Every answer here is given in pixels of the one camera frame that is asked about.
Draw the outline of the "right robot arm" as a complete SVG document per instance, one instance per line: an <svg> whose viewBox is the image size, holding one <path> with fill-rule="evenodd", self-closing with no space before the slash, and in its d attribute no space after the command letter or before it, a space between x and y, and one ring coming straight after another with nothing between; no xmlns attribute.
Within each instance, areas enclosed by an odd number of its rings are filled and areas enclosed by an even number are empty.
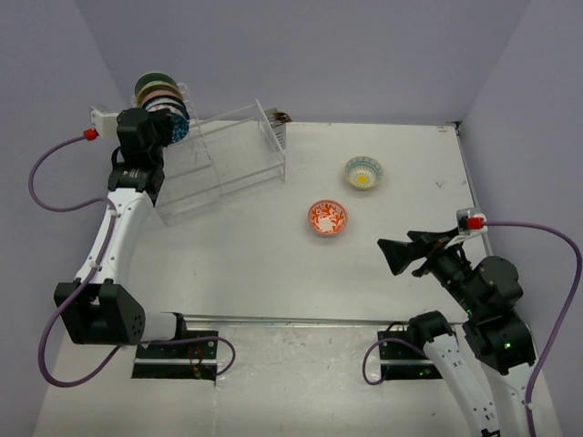
<svg viewBox="0 0 583 437"><path fill-rule="evenodd" d="M433 275L464 310L465 341L480 362L489 387L484 389L465 363L456 334L435 310L408 321L407 340L396 339L418 358L430 360L460 407L473 436L527 436L527 381L536 362L527 325L515 310L523 290L517 268L488 256L472 265L463 249L465 236L409 231L408 241L378 239L394 275L421 260L413 271Z"/></svg>

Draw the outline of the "blue triangle pattern bowl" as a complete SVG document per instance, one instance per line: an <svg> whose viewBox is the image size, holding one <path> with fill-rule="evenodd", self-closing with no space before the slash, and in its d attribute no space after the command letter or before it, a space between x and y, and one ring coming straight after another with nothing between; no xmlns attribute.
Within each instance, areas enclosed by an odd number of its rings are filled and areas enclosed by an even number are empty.
<svg viewBox="0 0 583 437"><path fill-rule="evenodd" d="M182 141L189 133L189 117L181 112L171 112L172 131L169 143L176 144Z"/></svg>

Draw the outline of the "orange floral bowl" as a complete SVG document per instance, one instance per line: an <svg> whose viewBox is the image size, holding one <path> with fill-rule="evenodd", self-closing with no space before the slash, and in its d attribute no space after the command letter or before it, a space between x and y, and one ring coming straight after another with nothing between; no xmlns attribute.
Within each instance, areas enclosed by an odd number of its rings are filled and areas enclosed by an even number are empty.
<svg viewBox="0 0 583 437"><path fill-rule="evenodd" d="M338 236L348 226L348 209L336 200L318 200L308 208L307 221L309 228L318 236Z"/></svg>

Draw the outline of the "yellow teal patterned bowl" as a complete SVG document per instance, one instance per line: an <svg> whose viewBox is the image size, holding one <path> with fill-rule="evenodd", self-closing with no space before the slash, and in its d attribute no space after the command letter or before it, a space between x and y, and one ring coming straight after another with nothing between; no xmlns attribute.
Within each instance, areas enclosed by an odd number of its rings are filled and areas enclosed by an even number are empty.
<svg viewBox="0 0 583 437"><path fill-rule="evenodd" d="M343 173L351 187L369 190L376 188L382 181L384 168L375 158L357 156L345 163Z"/></svg>

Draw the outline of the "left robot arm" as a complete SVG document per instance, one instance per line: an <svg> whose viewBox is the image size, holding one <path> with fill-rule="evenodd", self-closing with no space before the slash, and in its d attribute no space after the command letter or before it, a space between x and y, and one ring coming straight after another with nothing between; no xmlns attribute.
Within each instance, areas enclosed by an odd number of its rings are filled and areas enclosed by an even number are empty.
<svg viewBox="0 0 583 437"><path fill-rule="evenodd" d="M148 313L128 291L138 234L164 181L164 147L175 140L177 118L167 109L134 107L116 117L119 151L107 181L106 211L86 261L54 300L75 344L137 345L156 341L170 358L183 355L189 335L173 312Z"/></svg>

